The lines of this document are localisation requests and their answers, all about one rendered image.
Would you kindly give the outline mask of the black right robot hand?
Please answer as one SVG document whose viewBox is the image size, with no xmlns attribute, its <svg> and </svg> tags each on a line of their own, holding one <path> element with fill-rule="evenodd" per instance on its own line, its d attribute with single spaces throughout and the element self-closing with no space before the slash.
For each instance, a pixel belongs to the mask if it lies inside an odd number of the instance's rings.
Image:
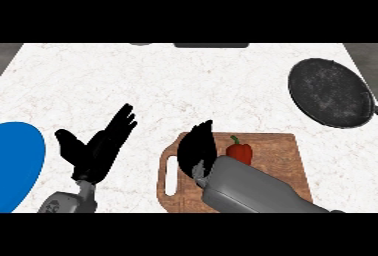
<svg viewBox="0 0 378 256">
<path fill-rule="evenodd" d="M 189 177 L 194 177 L 192 170 L 198 164 L 203 164 L 204 176 L 209 176 L 217 158 L 212 125 L 212 120 L 195 125 L 179 143 L 179 167 Z"/>
</svg>

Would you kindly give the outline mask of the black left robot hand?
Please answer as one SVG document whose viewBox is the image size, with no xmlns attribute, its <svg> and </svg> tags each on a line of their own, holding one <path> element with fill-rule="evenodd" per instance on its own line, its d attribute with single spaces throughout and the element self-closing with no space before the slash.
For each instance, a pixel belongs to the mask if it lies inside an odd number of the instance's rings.
<svg viewBox="0 0 378 256">
<path fill-rule="evenodd" d="M 55 136 L 61 147 L 61 156 L 73 164 L 76 181 L 96 185 L 107 177 L 120 149 L 138 125 L 133 106 L 126 104 L 117 112 L 107 128 L 101 130 L 88 143 L 74 134 L 59 129 Z"/>
</svg>

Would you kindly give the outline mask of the red bell pepper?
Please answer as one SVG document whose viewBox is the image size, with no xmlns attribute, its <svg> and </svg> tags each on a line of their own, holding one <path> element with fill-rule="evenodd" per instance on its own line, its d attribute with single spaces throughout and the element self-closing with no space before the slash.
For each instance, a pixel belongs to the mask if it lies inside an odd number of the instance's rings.
<svg viewBox="0 0 378 256">
<path fill-rule="evenodd" d="M 248 144 L 243 144 L 235 135 L 231 136 L 234 144 L 226 148 L 226 155 L 240 162 L 250 165 L 253 160 L 253 148 Z"/>
</svg>

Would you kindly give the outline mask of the brown wooden cutting board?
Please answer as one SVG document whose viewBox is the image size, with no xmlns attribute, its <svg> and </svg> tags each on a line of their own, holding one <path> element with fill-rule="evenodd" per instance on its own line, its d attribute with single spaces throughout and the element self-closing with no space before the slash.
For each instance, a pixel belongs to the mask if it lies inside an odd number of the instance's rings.
<svg viewBox="0 0 378 256">
<path fill-rule="evenodd" d="M 266 174 L 288 183 L 297 194 L 309 202 L 313 201 L 303 168 L 296 136 L 290 133 L 235 133 L 214 132 L 217 155 L 226 154 L 232 145 L 231 136 L 235 135 L 243 144 L 253 148 L 251 166 Z M 216 213 L 216 210 L 203 202 L 203 189 L 183 173 L 181 168 L 173 168 L 178 175 L 178 187 L 173 195 L 166 193 L 166 176 L 169 161 L 178 155 L 179 143 L 186 136 L 182 132 L 164 149 L 160 158 L 157 198 L 169 213 Z"/>
</svg>

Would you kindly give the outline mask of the black round pan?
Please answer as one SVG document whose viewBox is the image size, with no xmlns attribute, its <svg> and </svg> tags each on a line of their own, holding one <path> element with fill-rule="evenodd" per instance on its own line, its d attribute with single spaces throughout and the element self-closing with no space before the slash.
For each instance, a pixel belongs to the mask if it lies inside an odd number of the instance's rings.
<svg viewBox="0 0 378 256">
<path fill-rule="evenodd" d="M 378 115 L 378 105 L 365 81 L 334 60 L 302 60 L 290 71 L 288 91 L 303 113 L 333 128 L 361 127 Z"/>
</svg>

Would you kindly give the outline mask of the blue round plate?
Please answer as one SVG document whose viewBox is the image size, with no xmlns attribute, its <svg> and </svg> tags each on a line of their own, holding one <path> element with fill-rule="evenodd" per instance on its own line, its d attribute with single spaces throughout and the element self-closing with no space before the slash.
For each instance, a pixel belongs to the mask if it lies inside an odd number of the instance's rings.
<svg viewBox="0 0 378 256">
<path fill-rule="evenodd" d="M 27 197 L 45 163 L 39 129 L 24 122 L 0 123 L 0 213 L 11 213 Z"/>
</svg>

